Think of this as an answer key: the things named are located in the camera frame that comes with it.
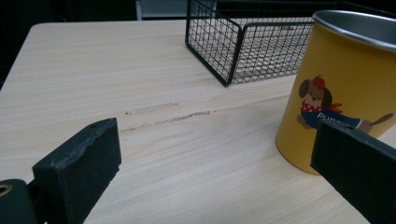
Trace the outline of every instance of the wooden table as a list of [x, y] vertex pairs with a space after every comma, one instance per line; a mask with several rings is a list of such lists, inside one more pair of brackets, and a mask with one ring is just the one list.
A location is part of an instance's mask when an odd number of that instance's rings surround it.
[[114, 117], [122, 165], [86, 223], [367, 222], [278, 153], [294, 77], [223, 88], [184, 34], [184, 21], [35, 26], [0, 92], [1, 179], [30, 182], [36, 162]]

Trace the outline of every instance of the dark background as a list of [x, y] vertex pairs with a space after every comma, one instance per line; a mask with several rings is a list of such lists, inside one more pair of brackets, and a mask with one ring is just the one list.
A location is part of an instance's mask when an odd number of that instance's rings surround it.
[[[396, 14], [394, 0], [348, 2]], [[135, 20], [135, 0], [0, 0], [0, 90], [33, 25], [42, 22]]]

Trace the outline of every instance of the dog's ear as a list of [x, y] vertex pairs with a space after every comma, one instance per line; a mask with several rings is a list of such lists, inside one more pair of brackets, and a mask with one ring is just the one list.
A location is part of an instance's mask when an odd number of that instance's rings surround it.
[[323, 88], [322, 106], [328, 108], [332, 104], [332, 94], [327, 88]]
[[300, 95], [301, 98], [304, 98], [308, 90], [309, 90], [309, 81], [308, 79], [306, 79], [301, 83], [300, 89], [298, 90], [298, 94]]

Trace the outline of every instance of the dog's tail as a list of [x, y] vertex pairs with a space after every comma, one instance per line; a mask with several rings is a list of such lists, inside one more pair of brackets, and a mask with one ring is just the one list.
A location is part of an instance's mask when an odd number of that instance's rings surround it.
[[380, 119], [374, 121], [373, 123], [371, 123], [370, 126], [374, 126], [376, 124], [380, 124], [382, 122], [385, 122], [388, 119], [391, 119], [392, 117], [393, 117], [393, 113], [387, 114], [387, 115], [383, 116], [382, 118], [380, 118]]

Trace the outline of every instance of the table surface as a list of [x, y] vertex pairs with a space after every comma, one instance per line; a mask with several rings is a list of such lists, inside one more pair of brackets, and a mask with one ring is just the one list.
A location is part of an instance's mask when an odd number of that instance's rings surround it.
[[185, 21], [33, 27], [0, 92], [1, 179], [30, 182], [65, 140], [117, 118], [122, 165], [86, 223], [367, 222], [277, 151], [294, 77], [224, 88], [184, 34]]

